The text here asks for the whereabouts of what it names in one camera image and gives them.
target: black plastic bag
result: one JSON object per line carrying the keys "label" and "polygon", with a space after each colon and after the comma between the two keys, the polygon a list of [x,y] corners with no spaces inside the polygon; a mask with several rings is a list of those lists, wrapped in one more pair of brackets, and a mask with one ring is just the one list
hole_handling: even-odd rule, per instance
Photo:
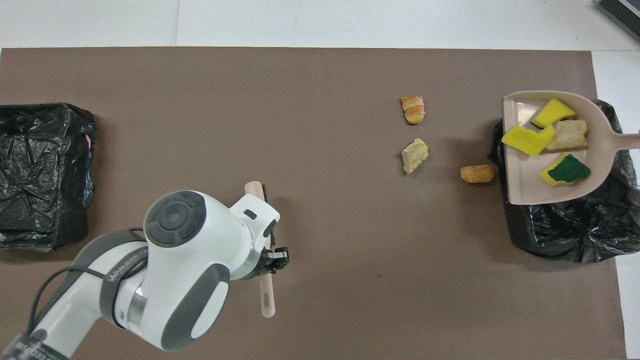
{"label": "black plastic bag", "polygon": [[[613,107],[593,101],[622,133]],[[607,179],[578,199],[542,205],[508,202],[502,121],[493,129],[489,159],[498,166],[511,242],[541,258],[597,263],[640,250],[640,191],[628,151],[618,151]]]}
{"label": "black plastic bag", "polygon": [[0,249],[49,251],[87,235],[94,132],[73,105],[0,106]]}

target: sponge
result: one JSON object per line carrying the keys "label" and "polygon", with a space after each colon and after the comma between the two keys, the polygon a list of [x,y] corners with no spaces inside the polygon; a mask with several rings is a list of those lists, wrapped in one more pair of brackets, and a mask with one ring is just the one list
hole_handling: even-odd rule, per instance
{"label": "sponge", "polygon": [[563,152],[558,159],[547,166],[538,175],[550,186],[569,185],[589,176],[589,168],[568,152]]}
{"label": "sponge", "polygon": [[514,126],[502,137],[502,142],[515,147],[527,155],[538,156],[554,136],[553,126],[547,126],[539,133]]}
{"label": "sponge", "polygon": [[573,119],[575,111],[558,99],[551,99],[542,110],[531,120],[531,124],[542,129],[560,119]]}

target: brown mat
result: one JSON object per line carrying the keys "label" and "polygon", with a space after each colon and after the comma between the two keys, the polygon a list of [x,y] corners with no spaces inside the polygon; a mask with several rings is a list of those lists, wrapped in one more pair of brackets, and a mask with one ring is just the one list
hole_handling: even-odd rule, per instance
{"label": "brown mat", "polygon": [[[586,52],[423,49],[3,49],[0,102],[65,101],[99,132],[90,237],[141,224],[165,193],[227,205],[260,180],[282,214],[289,267],[277,314],[235,282],[214,329],[162,353],[98,321],[76,359],[606,359],[625,357],[614,261],[549,262],[514,248],[487,163],[501,99],[595,98]],[[401,96],[423,95],[409,126]],[[400,151],[430,157],[412,175]],[[5,252],[0,347],[46,276],[80,245]]]}

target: white floor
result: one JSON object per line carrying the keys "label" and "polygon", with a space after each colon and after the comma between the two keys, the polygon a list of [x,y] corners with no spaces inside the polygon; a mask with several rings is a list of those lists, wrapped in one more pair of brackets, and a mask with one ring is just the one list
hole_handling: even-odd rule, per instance
{"label": "white floor", "polygon": [[[0,49],[174,45],[588,50],[599,98],[640,130],[640,42],[592,0],[0,1]],[[627,356],[640,358],[640,254],[616,264]]]}

